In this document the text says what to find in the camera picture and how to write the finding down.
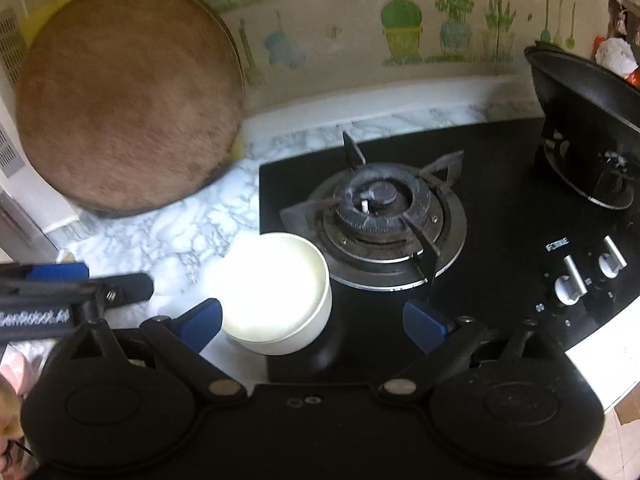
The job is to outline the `person's left hand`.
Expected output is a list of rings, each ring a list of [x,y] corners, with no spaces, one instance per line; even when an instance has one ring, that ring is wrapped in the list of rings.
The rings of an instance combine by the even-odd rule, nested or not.
[[[21,424],[22,401],[14,388],[1,377],[1,478],[23,480],[29,476],[24,467],[25,453],[17,445],[24,437]]]

